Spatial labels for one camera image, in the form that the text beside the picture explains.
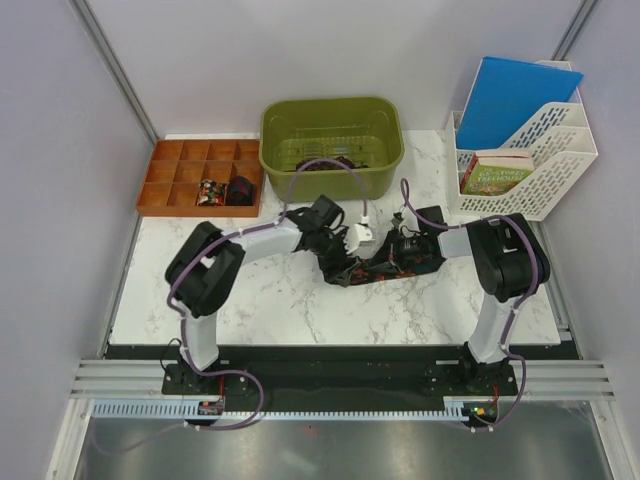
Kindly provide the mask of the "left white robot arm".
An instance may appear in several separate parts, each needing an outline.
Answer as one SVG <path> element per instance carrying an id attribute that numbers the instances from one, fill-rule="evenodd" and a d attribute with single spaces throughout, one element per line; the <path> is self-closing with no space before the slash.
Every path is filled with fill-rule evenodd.
<path id="1" fill-rule="evenodd" d="M 274 255 L 308 251 L 328 280 L 348 285 L 359 265 L 354 252 L 373 239 L 363 212 L 351 227 L 341 224 L 344 211 L 322 195 L 311 206 L 284 210 L 270 223 L 225 231 L 205 221 L 196 226 L 165 271 L 170 286 L 167 305 L 180 315 L 180 362 L 165 369 L 165 395 L 211 394 L 235 376 L 264 386 L 241 369 L 219 370 L 217 315 L 241 268 Z"/>

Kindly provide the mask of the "orange compartment tray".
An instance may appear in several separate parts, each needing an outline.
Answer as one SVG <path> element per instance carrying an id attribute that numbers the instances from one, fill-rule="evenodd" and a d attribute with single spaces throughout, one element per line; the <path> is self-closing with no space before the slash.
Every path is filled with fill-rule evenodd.
<path id="1" fill-rule="evenodd" d="M 252 206 L 196 205 L 203 179 L 228 184 L 236 175 L 255 185 Z M 136 209 L 147 217 L 255 218 L 263 185 L 257 139 L 164 139 L 154 146 Z"/>

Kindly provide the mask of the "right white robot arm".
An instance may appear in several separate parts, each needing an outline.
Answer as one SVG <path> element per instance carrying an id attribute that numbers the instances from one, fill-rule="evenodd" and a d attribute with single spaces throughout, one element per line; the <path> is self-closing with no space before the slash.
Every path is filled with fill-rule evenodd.
<path id="1" fill-rule="evenodd" d="M 407 236 L 397 213 L 381 248 L 383 271 L 425 275 L 436 272 L 447 259 L 469 257 L 484 291 L 473 333 L 462 348 L 457 366 L 446 379 L 477 394 L 511 375 L 509 350 L 520 307 L 546 283 L 548 257 L 524 217 L 494 216 L 464 225 L 437 223 L 441 209 L 429 207 L 417 214 L 420 227 Z"/>

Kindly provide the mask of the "black orange floral tie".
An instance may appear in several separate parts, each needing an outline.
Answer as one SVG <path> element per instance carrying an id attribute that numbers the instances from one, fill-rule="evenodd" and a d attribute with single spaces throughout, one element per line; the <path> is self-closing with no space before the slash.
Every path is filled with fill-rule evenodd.
<path id="1" fill-rule="evenodd" d="M 444 258 L 434 255 L 367 259 L 352 271 L 347 285 L 356 286 L 427 275 L 437 272 L 444 262 Z"/>

